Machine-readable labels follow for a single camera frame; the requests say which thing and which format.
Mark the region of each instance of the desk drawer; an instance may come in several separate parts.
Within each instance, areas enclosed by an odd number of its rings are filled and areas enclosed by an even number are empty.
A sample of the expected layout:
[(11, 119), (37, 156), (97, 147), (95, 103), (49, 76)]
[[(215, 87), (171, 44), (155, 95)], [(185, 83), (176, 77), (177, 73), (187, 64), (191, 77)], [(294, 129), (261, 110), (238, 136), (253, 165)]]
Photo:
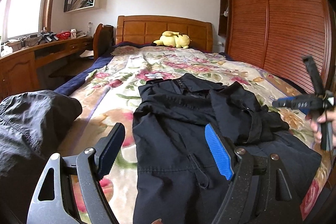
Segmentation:
[(83, 42), (82, 43), (82, 47), (83, 50), (92, 50), (92, 41), (87, 41), (87, 42)]
[(68, 43), (68, 49), (70, 51), (78, 50), (79, 48), (81, 48), (81, 46), (82, 46), (82, 43)]

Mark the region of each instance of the desk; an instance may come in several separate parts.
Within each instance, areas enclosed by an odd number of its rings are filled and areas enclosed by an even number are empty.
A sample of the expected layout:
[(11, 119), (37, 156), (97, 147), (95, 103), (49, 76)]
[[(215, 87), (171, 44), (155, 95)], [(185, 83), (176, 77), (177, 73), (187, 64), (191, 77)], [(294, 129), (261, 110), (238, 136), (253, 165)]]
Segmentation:
[(45, 43), (0, 58), (0, 102), (7, 96), (40, 89), (36, 69), (62, 57), (92, 49), (92, 37)]

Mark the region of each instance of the wooden headboard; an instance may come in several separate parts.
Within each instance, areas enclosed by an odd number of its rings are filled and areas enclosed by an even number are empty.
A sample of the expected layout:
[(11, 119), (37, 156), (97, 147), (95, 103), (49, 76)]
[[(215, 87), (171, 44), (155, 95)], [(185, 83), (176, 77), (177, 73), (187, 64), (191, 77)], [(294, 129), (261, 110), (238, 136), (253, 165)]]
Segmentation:
[(212, 51), (211, 23), (182, 17), (119, 16), (115, 42), (152, 43), (165, 31), (187, 34), (192, 47)]

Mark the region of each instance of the wooden chair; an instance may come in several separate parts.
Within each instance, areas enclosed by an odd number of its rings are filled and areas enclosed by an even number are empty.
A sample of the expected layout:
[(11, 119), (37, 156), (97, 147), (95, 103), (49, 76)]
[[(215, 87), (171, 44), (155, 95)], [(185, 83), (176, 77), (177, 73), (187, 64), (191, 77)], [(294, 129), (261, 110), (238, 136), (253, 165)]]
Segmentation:
[(53, 72), (49, 77), (64, 77), (66, 81), (90, 68), (93, 63), (114, 45), (113, 26), (99, 24), (93, 35), (93, 59), (76, 58)]

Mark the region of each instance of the water bottle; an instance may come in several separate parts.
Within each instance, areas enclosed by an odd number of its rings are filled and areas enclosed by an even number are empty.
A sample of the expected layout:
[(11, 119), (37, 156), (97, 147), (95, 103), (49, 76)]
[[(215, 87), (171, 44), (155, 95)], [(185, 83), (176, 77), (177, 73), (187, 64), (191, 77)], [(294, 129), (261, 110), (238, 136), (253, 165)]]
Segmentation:
[(87, 34), (88, 37), (92, 36), (92, 22), (89, 22), (89, 25), (87, 27)]

